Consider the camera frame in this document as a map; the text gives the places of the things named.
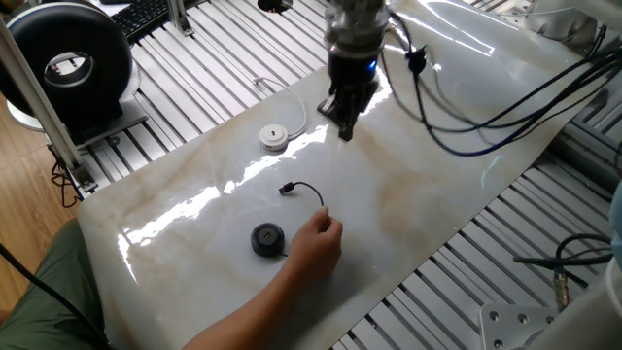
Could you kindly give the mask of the person hand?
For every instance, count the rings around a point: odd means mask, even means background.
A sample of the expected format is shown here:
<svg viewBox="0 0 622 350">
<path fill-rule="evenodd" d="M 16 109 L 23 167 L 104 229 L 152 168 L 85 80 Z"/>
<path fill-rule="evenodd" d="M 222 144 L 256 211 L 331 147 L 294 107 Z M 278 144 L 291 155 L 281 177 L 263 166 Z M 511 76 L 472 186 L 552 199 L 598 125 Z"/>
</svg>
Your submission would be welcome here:
<svg viewBox="0 0 622 350">
<path fill-rule="evenodd" d="M 308 282 L 328 276 L 341 257 L 342 233 L 342 223 L 321 207 L 294 236 L 286 270 Z"/>
</svg>

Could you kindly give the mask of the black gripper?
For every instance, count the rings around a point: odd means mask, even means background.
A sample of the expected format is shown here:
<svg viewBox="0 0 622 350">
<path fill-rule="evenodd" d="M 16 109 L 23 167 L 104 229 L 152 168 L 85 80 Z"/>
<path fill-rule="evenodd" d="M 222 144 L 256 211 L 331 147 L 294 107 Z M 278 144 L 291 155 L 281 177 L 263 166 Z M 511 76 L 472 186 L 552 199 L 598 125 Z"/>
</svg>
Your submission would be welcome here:
<svg viewBox="0 0 622 350">
<path fill-rule="evenodd" d="M 378 55 L 344 57 L 328 55 L 330 87 L 328 97 L 317 106 L 317 112 L 333 122 L 344 122 L 339 128 L 343 141 L 353 138 L 359 114 L 364 112 L 378 89 L 375 81 Z"/>
</svg>

